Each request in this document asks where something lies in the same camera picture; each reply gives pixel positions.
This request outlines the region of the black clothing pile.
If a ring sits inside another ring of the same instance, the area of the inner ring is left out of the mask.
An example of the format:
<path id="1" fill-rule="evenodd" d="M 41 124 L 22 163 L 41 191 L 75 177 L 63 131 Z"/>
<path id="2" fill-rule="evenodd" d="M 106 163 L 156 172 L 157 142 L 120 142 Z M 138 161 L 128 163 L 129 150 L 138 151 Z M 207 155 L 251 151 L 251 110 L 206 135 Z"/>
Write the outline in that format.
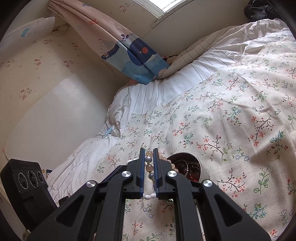
<path id="1" fill-rule="evenodd" d="M 263 19 L 280 18 L 277 11 L 268 3 L 268 1 L 250 0 L 244 8 L 245 16 L 255 22 Z"/>

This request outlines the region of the window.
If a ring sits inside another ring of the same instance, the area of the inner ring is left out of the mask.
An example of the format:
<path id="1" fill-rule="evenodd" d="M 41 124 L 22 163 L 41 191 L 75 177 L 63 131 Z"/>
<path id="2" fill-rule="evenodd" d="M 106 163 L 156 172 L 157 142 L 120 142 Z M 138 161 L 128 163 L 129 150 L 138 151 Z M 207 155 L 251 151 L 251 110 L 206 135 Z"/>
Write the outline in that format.
<path id="1" fill-rule="evenodd" d="M 175 12 L 190 3 L 191 0 L 134 0 L 137 4 L 147 9 L 156 17 L 161 17 Z"/>

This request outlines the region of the floral bed cover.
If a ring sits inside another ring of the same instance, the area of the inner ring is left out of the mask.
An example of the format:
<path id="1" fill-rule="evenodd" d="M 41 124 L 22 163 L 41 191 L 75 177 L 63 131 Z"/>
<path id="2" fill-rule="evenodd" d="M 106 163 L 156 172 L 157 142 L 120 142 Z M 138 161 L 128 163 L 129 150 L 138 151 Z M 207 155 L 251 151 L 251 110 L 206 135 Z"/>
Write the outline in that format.
<path id="1" fill-rule="evenodd" d="M 295 39 L 281 32 L 258 54 L 225 67 L 169 103 L 133 114 L 98 165 L 117 166 L 158 149 L 186 152 L 276 240 L 295 214 Z"/>

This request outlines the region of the white striped duvet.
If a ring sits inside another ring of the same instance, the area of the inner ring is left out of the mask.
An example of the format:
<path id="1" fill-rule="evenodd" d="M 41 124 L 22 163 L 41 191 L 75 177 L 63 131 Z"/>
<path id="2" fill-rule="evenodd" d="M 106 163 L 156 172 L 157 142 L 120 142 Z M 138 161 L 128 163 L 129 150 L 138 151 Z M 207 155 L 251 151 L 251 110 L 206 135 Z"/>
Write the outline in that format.
<path id="1" fill-rule="evenodd" d="M 119 89 L 100 132 L 85 140 L 48 176 L 48 190 L 53 200 L 58 201 L 71 195 L 91 178 L 100 159 L 120 138 L 132 114 L 144 114 L 158 105 L 167 104 L 219 69 L 234 64 L 246 55 L 257 54 L 268 43 L 292 35 L 288 26 L 279 19 L 248 23 L 240 32 L 247 36 L 247 41 L 242 44 L 211 50 L 168 78 L 146 85 L 136 83 Z"/>

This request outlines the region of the round silver metal tin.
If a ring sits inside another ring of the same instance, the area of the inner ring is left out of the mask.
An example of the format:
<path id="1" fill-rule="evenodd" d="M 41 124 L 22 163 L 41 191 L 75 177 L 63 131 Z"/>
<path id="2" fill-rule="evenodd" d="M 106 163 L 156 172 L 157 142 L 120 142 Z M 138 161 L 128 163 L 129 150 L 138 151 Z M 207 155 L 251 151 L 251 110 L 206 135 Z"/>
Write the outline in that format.
<path id="1" fill-rule="evenodd" d="M 189 153 L 177 153 L 162 160 L 163 185 L 161 200 L 184 199 L 193 196 L 194 199 L 202 190 L 202 181 L 209 179 L 209 173 L 198 158 Z"/>

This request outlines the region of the beige striped pillow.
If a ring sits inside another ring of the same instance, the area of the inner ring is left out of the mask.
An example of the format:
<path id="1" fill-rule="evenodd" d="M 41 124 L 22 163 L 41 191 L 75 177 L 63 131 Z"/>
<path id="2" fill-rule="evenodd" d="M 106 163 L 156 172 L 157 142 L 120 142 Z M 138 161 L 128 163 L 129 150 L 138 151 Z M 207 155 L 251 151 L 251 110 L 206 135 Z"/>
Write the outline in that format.
<path id="1" fill-rule="evenodd" d="M 247 36 L 240 32 L 246 26 L 247 24 L 243 24 L 223 28 L 199 39 L 179 54 L 163 56 L 169 67 L 161 73 L 159 79 L 169 77 L 211 50 L 219 47 L 229 48 L 247 41 Z"/>

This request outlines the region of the blue cartoon curtain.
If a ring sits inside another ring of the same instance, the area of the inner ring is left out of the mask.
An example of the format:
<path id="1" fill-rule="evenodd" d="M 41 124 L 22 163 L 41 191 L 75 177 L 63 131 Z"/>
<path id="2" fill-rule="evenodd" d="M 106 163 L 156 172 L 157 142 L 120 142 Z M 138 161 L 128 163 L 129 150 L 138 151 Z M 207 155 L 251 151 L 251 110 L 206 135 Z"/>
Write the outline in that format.
<path id="1" fill-rule="evenodd" d="M 132 31 L 80 1 L 50 1 L 48 8 L 65 20 L 102 60 L 127 77 L 148 84 L 169 65 Z"/>

